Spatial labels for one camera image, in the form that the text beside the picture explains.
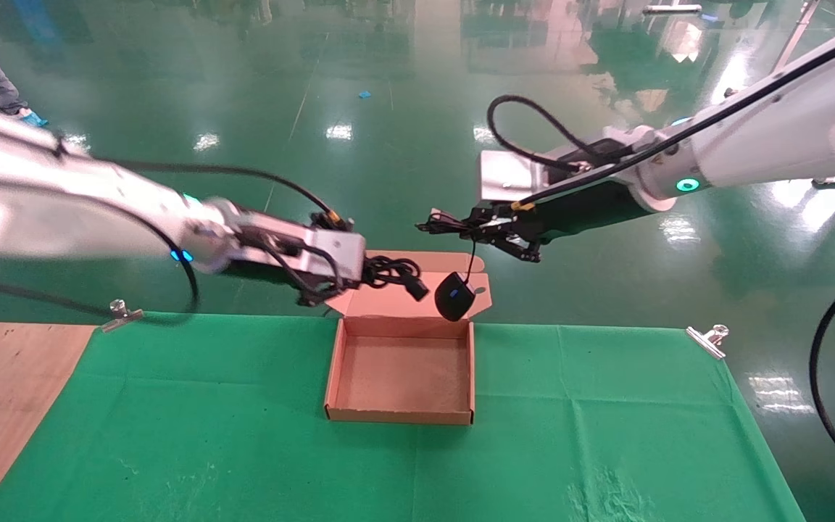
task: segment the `green indicator light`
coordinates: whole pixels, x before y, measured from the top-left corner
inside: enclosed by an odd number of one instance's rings
[[[698,189],[702,184],[695,178],[685,178],[682,181],[676,183],[676,189],[682,192],[690,192],[694,189]]]

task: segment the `metal bracket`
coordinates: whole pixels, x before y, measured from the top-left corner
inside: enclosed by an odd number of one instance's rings
[[[700,331],[697,331],[689,326],[685,329],[685,332],[689,335],[689,337],[692,337],[696,343],[700,344],[702,348],[705,348],[705,351],[707,351],[710,356],[715,359],[723,359],[726,357],[726,354],[718,347],[720,346],[723,338],[730,334],[728,327],[723,326],[723,324],[715,324],[713,325],[713,328],[708,331],[708,333],[700,333]]]
[[[144,311],[140,310],[140,308],[129,312],[127,310],[127,305],[125,304],[125,300],[123,299],[116,299],[112,301],[112,303],[109,303],[109,310],[112,311],[112,315],[115,316],[115,318],[102,325],[102,331],[106,334],[109,333],[109,331],[117,330],[120,327],[125,326],[125,324],[132,323],[133,321],[136,321],[144,316]]]

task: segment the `black computer mouse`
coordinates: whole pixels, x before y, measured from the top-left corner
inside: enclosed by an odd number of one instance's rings
[[[460,320],[470,311],[475,301],[475,291],[460,274],[453,272],[440,281],[440,286],[433,293],[437,311],[445,320]]]

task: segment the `green tablecloth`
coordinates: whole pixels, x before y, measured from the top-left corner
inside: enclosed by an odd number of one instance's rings
[[[476,325],[474,426],[331,423],[336,320],[96,333],[0,520],[802,520],[683,331]]]

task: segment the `black cable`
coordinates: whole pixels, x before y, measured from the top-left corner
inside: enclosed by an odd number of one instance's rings
[[[420,267],[405,257],[391,259],[385,255],[367,257],[362,262],[362,282],[372,288],[400,284],[415,301],[420,301],[430,290],[420,280]]]
[[[248,175],[252,178],[269,179],[269,181],[275,181],[279,185],[283,185],[292,189],[292,191],[298,192],[305,198],[308,198],[309,201],[311,201],[313,204],[320,207],[322,211],[327,212],[327,214],[331,217],[336,217],[339,219],[339,215],[337,214],[337,212],[334,212],[334,210],[330,208],[328,204],[326,204],[321,198],[315,196],[314,193],[312,193],[311,191],[308,191],[307,188],[302,187],[294,181],[289,181],[288,179],[282,178],[282,176],[280,175],[275,175],[264,170],[228,165],[200,165],[200,163],[140,162],[136,161],[136,159],[115,159],[106,157],[97,157],[94,159],[102,162],[112,162],[116,165],[120,165],[132,171],[148,170],[153,172],[200,172],[215,174],[223,173],[235,175]]]
[[[695,135],[695,133],[709,128],[711,125],[716,125],[716,123],[722,122],[729,116],[735,115],[737,112],[740,112],[740,110],[746,109],[748,106],[751,106],[753,103],[758,102],[766,96],[771,95],[776,90],[779,90],[781,87],[789,85],[789,83],[793,82],[793,80],[797,80],[799,77],[802,77],[803,75],[812,72],[812,70],[824,65],[825,63],[830,62],[833,59],[835,59],[835,47],[833,47],[833,49],[829,49],[825,53],[822,53],[820,56],[814,57],[814,59],[808,60],[808,62],[804,63],[801,67],[798,67],[795,70],[790,70],[789,72],[785,72],[782,76],[773,80],[772,83],[769,83],[767,86],[757,90],[754,93],[750,93],[748,95],[746,93],[741,93],[740,95],[737,95],[742,96],[742,99],[735,103],[732,103],[725,109],[716,112],[714,115],[708,116],[707,118],[703,119],[698,123],[692,123],[692,125],[689,126],[689,128],[679,133],[675,133],[675,135],[672,135],[670,138],[663,139],[655,146],[652,146],[652,148],[646,149],[646,151],[640,152],[639,154],[635,154],[630,158],[625,159],[623,162],[617,163],[617,165],[609,167],[605,170],[597,171],[591,175],[582,175],[579,176],[579,178],[570,179],[570,181],[568,182],[553,185],[550,188],[544,189],[544,191],[537,192],[536,194],[521,199],[518,202],[518,204],[534,204],[534,202],[541,201],[541,199],[550,198],[552,196],[556,196],[558,194],[562,194],[564,192],[572,191],[573,189],[589,185],[593,182],[600,181],[600,179],[607,178],[609,175],[617,174],[620,171],[629,169],[630,167],[637,165],[637,163],[646,161],[649,158],[653,158],[653,156],[655,156],[656,154],[659,154],[660,152],[669,149],[670,146],[676,145],[683,139],[689,138],[690,136]],[[543,163],[543,165],[548,166],[556,166],[549,162],[540,163]]]
[[[404,285],[407,278],[420,278],[420,267],[407,258],[391,259],[385,255],[368,257],[362,264],[362,282],[372,288],[382,288],[388,284]]]
[[[498,108],[500,105],[504,105],[504,103],[520,103],[520,105],[525,105],[530,107],[533,110],[536,110],[541,116],[544,117],[550,125],[553,125],[553,128],[556,129],[561,133],[563,138],[569,140],[569,142],[576,145],[582,151],[585,151],[589,156],[592,157],[592,162],[595,165],[603,165],[604,163],[608,163],[607,158],[604,155],[599,154],[599,152],[594,151],[593,146],[588,145],[583,140],[577,138],[574,133],[569,132],[565,126],[558,119],[556,116],[551,115],[548,110],[544,109],[540,104],[533,101],[533,99],[525,98],[524,96],[518,96],[513,94],[506,94],[498,96],[498,98],[491,100],[491,103],[488,105],[488,112],[485,115],[485,121],[488,123],[488,130],[491,131],[491,135],[494,137],[494,140],[498,142],[498,145],[503,146],[508,151],[514,152],[517,155],[523,156],[528,160],[533,162],[541,163],[541,165],[551,166],[553,168],[560,169],[565,172],[578,172],[579,168],[575,165],[570,165],[570,163],[566,162],[559,162],[555,159],[546,158],[534,152],[525,151],[525,149],[521,149],[520,146],[514,145],[513,142],[508,141],[501,136],[501,133],[498,132],[496,125],[494,124],[494,110]]]
[[[279,254],[279,252],[277,252],[275,248],[272,247],[272,245],[269,245],[269,242],[266,241],[266,238],[261,237],[263,233],[264,231],[261,231],[261,229],[245,227],[243,228],[241,234],[241,242],[243,242],[243,244],[245,244],[247,247],[259,248],[259,250],[266,252],[266,254],[269,254],[270,257],[274,258],[276,263],[281,265],[282,270],[285,270],[286,274],[288,274],[288,278],[292,280],[292,282],[295,284],[295,287],[298,288],[300,291],[303,291],[305,294],[311,294],[311,297],[319,298],[321,301],[327,300],[331,297],[334,297],[335,295],[339,295],[342,291],[344,291],[344,280],[342,280],[341,278],[341,274],[339,273],[337,263],[334,261],[334,258],[331,257],[330,254],[319,248],[308,246],[306,244],[289,244],[291,245],[291,247],[297,247],[302,250],[314,252],[314,254],[317,254],[319,255],[319,257],[324,258],[328,261],[328,264],[331,265],[331,270],[333,270],[334,272],[336,286],[330,289],[319,290],[318,288],[312,287],[310,284],[308,284],[307,281],[302,280],[302,277],[299,276],[298,272],[296,272],[294,268],[289,267],[288,262],[285,261],[285,258],[282,257],[282,254]]]
[[[455,232],[468,232],[473,230],[473,228],[469,225],[460,221],[460,219],[452,217],[446,212],[434,212],[427,218],[426,223],[418,224],[417,228],[420,229],[420,231],[428,232],[430,234],[452,234]]]
[[[191,290],[191,299],[189,300],[189,304],[185,310],[181,313],[185,314],[176,318],[175,320],[157,320],[156,318],[145,316],[143,317],[144,323],[153,323],[153,324],[162,324],[162,325],[173,325],[173,324],[180,324],[185,323],[189,317],[194,314],[199,308],[199,282],[195,276],[195,270],[192,268],[192,264],[189,264],[189,261],[186,261],[185,255],[183,255],[183,251],[179,248],[179,245],[175,243],[169,236],[165,234],[165,232],[161,231],[157,228],[156,225],[150,223],[148,220],[143,219],[140,215],[135,214],[123,207],[120,207],[116,204],[112,204],[111,202],[103,201],[103,199],[96,198],[94,196],[89,196],[86,194],[76,194],[72,192],[60,191],[57,188],[49,188],[49,187],[39,187],[37,185],[27,185],[23,183],[15,183],[10,181],[0,181],[0,189],[21,189],[21,191],[26,192],[37,192],[43,193],[48,195],[56,195],[59,197],[65,197],[68,199],[79,199],[79,201],[87,202],[87,204],[93,204],[99,206],[103,209],[107,209],[112,212],[116,212],[117,214],[124,215],[126,218],[129,218],[132,221],[136,221],[138,224],[142,225],[144,228],[148,228],[154,235],[156,235],[160,240],[162,240],[166,247],[170,249],[170,251],[175,252],[180,263],[182,264],[183,271],[186,272],[186,277],[188,278],[189,288]],[[12,295],[13,297],[20,297],[23,299],[29,299],[33,301],[40,301],[44,303],[49,303],[53,305],[59,305],[60,307],[69,308],[69,310],[76,310],[83,313],[94,314],[97,316],[105,316],[108,318],[113,318],[112,314],[106,307],[93,307],[90,304],[83,304],[79,301],[74,301],[72,299],[66,297],[58,297],[57,295],[47,294],[43,291],[36,291],[30,290],[27,288],[21,288],[19,286],[13,286],[9,284],[4,284],[0,282],[0,294],[8,294]]]
[[[823,343],[826,329],[829,328],[829,324],[831,324],[834,316],[835,300],[829,305],[829,308],[821,318],[821,322],[818,323],[818,330],[814,333],[814,341],[811,344],[811,356],[807,368],[811,384],[811,396],[814,397],[815,409],[818,411],[818,417],[821,419],[821,423],[824,424],[826,435],[831,437],[833,444],[835,444],[835,427],[826,415],[826,408],[824,407],[823,399],[821,399],[821,388],[818,385],[818,360],[821,356],[821,344]]]
[[[473,273],[473,261],[475,261],[475,245],[476,241],[473,239],[473,255],[470,257],[470,267],[466,270],[466,281],[463,281],[466,284],[470,283],[470,274]]]

